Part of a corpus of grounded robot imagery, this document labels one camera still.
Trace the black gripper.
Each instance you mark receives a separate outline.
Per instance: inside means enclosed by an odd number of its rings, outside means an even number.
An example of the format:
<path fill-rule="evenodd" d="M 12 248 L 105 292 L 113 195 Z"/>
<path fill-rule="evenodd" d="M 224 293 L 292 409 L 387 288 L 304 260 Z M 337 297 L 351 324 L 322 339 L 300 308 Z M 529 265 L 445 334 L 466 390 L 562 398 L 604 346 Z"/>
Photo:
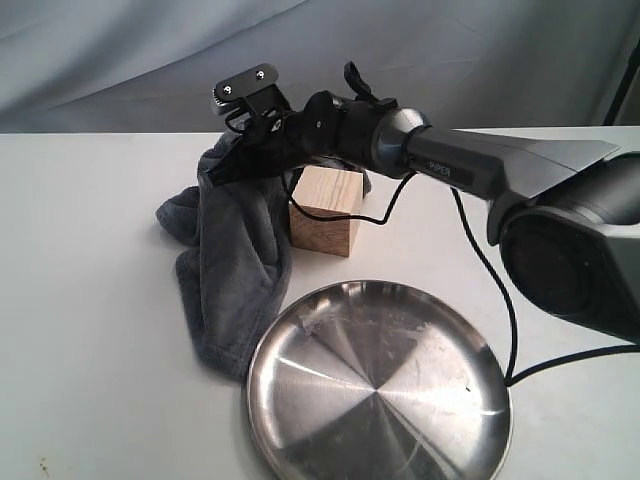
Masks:
<path fill-rule="evenodd" d="M 251 126 L 234 140 L 229 152 L 206 151 L 205 174 L 211 183 L 235 183 L 240 178 L 276 177 L 309 161 L 296 115 L 277 112 L 263 127 Z"/>

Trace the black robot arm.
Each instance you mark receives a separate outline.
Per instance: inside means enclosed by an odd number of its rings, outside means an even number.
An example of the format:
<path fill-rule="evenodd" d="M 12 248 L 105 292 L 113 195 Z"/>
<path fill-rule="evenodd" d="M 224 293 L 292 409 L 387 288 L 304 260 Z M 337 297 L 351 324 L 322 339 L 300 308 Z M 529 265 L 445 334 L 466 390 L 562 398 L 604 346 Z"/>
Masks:
<path fill-rule="evenodd" d="M 292 111 L 276 88 L 216 98 L 247 124 L 209 171 L 216 185 L 270 178 L 334 156 L 400 179 L 420 173 L 484 200 L 488 243 L 542 311 L 639 339 L 639 156 L 608 142 L 442 129 L 392 99 L 327 91 Z"/>

